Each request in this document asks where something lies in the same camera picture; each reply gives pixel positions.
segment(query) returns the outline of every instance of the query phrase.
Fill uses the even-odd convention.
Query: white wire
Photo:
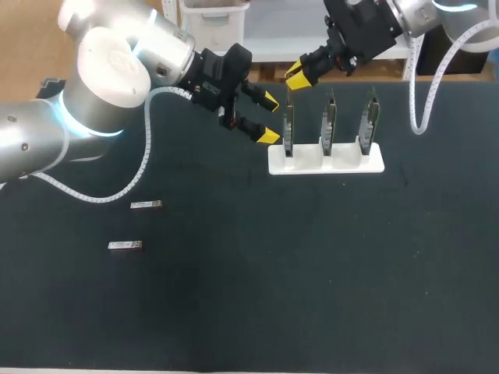
[[[120,199],[121,197],[126,195],[128,192],[130,192],[133,187],[135,187],[137,182],[142,177],[144,170],[146,169],[147,162],[149,161],[150,145],[151,145],[150,103],[153,100],[154,96],[156,96],[157,94],[162,94],[162,93],[177,94],[179,96],[184,97],[187,100],[190,100],[192,97],[191,93],[189,93],[185,90],[182,90],[181,88],[178,88],[178,87],[160,87],[160,88],[157,88],[156,90],[152,90],[149,93],[149,95],[147,96],[146,104],[145,104],[145,108],[144,108],[144,117],[145,117],[144,124],[145,124],[145,128],[146,128],[146,147],[145,147],[145,150],[143,153],[142,163],[140,164],[139,171],[135,174],[135,177],[132,179],[132,181],[120,192],[114,194],[113,196],[109,196],[109,197],[91,197],[91,196],[87,196],[87,195],[84,195],[82,193],[79,193],[79,192],[75,191],[74,189],[71,189],[67,185],[64,185],[61,182],[56,181],[55,179],[53,179],[53,177],[46,175],[45,173],[35,173],[32,175],[39,178],[39,179],[46,181],[47,183],[50,183],[55,188],[60,189],[61,191],[67,193],[68,195],[76,197],[77,199],[80,199],[82,201],[87,201],[88,203],[103,204],[103,203],[110,203],[111,201],[115,201],[117,199]]]
[[[489,0],[490,3],[494,3],[494,13],[495,13],[495,2],[496,0]],[[416,135],[423,134],[428,128],[428,122],[430,121],[431,109],[434,105],[435,97],[437,96],[438,86],[444,76],[445,70],[447,69],[449,63],[454,58],[457,51],[472,37],[477,35],[480,31],[493,27],[494,24],[491,20],[483,21],[470,27],[464,32],[449,48],[441,63],[438,66],[437,72],[433,81],[431,82],[430,90],[428,91],[428,96],[426,98],[426,103],[424,106],[423,119],[421,120],[421,126],[417,125],[416,120],[416,40],[411,38],[411,55],[409,60],[409,115],[411,120],[411,129]]]

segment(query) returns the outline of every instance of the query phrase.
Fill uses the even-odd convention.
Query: white holder
[[[269,146],[268,170],[272,175],[382,173],[383,156],[377,143],[369,156],[362,155],[357,136],[354,143],[333,143],[331,156],[323,155],[318,144],[295,144],[293,157],[286,157],[284,146]]]

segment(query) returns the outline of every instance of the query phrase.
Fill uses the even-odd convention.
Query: dark mat
[[[354,139],[369,87],[334,85],[337,141]],[[443,84],[421,137],[407,86],[375,87],[381,175],[270,176],[264,146],[163,96],[152,159],[124,199],[9,183],[0,367],[497,372],[499,85]],[[317,141],[330,88],[296,94],[297,143]],[[284,102],[283,86],[269,90]],[[282,113],[253,118],[281,132]],[[137,122],[102,160],[50,174],[119,191],[142,157]],[[129,209],[156,199],[163,210]],[[125,240],[144,253],[109,253]]]

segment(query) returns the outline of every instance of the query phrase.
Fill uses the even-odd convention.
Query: white container
[[[242,44],[244,13],[249,7],[240,0],[180,0],[182,26],[196,39],[196,51],[227,51],[235,43]]]

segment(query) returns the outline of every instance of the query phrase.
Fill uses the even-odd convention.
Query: wooden floor
[[[161,11],[161,0],[147,0]],[[28,101],[46,77],[67,78],[74,59],[71,38],[57,26],[62,0],[0,0],[0,102]],[[290,64],[255,64],[252,81],[281,82]],[[403,62],[373,61],[359,68],[349,81],[400,81]],[[493,79],[492,70],[483,74],[452,76],[453,80]],[[346,81],[342,72],[331,72],[325,82]]]

